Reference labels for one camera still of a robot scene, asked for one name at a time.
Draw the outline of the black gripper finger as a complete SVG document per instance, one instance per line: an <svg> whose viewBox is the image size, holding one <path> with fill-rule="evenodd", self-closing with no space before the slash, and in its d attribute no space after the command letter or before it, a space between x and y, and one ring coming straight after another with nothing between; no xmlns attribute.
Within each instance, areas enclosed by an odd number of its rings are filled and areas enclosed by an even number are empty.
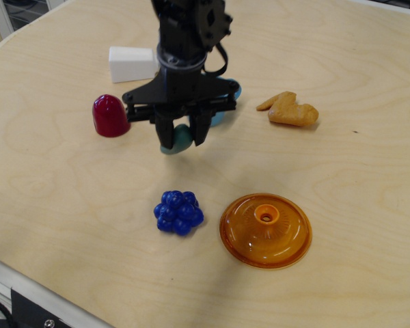
<svg viewBox="0 0 410 328"><path fill-rule="evenodd" d="M213 116L212 111L203 111L189 116L189 130L196 146L206 140Z"/></svg>
<svg viewBox="0 0 410 328"><path fill-rule="evenodd" d="M157 113L154 124L160 145L171 150L174 146L174 119Z"/></svg>

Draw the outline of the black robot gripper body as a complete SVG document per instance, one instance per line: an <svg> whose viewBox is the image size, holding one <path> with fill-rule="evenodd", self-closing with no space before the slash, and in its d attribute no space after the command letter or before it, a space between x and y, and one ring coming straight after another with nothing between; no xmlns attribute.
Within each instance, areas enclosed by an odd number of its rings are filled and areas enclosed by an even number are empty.
<svg viewBox="0 0 410 328"><path fill-rule="evenodd" d="M203 111L220 113L236 109L238 82L200 70L178 72L162 68L151 82L122 96L129 122L154 124L160 113L175 120Z"/></svg>

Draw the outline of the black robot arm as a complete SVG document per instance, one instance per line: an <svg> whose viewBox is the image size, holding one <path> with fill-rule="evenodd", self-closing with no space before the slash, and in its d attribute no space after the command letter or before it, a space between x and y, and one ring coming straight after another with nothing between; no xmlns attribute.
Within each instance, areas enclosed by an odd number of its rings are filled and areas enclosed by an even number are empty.
<svg viewBox="0 0 410 328"><path fill-rule="evenodd" d="M213 117L236 108L240 85L222 78L227 66L214 72L205 69L213 49L228 60L221 40L231 33L232 17L225 12L225 1L153 1L152 5L159 20L160 69L151 82L123 94L127 120L154 124L161 146L172 149L174 120L187 116L192 140L200 145Z"/></svg>

